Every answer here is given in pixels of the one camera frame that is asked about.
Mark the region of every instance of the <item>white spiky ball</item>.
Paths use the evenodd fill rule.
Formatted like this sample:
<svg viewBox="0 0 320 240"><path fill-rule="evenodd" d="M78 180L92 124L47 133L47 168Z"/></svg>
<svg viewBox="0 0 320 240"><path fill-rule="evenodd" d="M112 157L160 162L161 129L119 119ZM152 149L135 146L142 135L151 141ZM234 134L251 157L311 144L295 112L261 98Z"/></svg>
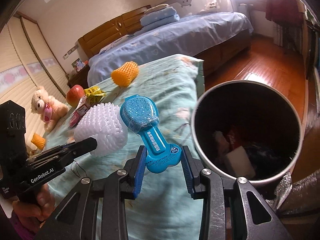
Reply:
<svg viewBox="0 0 320 240"><path fill-rule="evenodd" d="M112 103L91 107L75 129L75 141L95 138L98 146L90 153L98 157L122 149L128 141L128 128L122 121L119 111L120 107Z"/></svg>

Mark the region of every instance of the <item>yellow snack packet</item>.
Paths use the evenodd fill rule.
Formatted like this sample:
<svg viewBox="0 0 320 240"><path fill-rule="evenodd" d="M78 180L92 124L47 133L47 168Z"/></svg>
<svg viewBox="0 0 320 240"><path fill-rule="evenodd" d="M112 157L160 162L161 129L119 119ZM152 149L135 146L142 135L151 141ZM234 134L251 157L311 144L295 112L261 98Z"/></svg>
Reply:
<svg viewBox="0 0 320 240"><path fill-rule="evenodd" d="M100 100L106 95L98 86L90 87L84 90L85 95L87 96L87 102L93 106L96 103L99 103Z"/></svg>

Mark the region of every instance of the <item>wall socket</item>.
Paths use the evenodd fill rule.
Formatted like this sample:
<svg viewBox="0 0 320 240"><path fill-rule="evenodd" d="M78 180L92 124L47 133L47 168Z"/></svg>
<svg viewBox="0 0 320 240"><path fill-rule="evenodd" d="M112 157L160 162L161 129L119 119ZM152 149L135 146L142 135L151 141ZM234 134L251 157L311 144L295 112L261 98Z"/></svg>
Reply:
<svg viewBox="0 0 320 240"><path fill-rule="evenodd" d="M63 56L63 59L66 59L67 57L69 57L69 55L74 52L76 49L78 49L79 46L78 44L76 44L75 46L73 46L71 49L68 50L68 52Z"/></svg>

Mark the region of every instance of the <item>white sponge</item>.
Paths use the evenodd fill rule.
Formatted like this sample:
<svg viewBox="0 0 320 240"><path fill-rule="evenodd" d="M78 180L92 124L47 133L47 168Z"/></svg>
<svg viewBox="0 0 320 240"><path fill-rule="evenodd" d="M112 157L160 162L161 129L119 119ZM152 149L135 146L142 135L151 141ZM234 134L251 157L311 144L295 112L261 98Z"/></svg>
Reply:
<svg viewBox="0 0 320 240"><path fill-rule="evenodd" d="M98 146L90 153L99 157L122 149L128 141L128 128L123 123L119 111L120 107L112 103L91 107L75 129L75 141L95 138Z"/></svg>
<svg viewBox="0 0 320 240"><path fill-rule="evenodd" d="M242 146L225 155L224 163L230 175L234 177L252 179L256 175L248 155Z"/></svg>

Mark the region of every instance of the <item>blue packaged toy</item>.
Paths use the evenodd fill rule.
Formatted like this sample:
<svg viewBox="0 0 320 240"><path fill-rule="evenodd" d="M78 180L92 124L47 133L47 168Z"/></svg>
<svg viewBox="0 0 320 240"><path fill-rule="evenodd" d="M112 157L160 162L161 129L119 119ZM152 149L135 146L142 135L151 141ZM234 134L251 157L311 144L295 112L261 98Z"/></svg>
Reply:
<svg viewBox="0 0 320 240"><path fill-rule="evenodd" d="M180 162L181 148L167 143L162 136L158 129L158 109L150 98L139 95L126 98L120 116L131 131L141 136L148 150L146 167L149 171L161 173Z"/></svg>

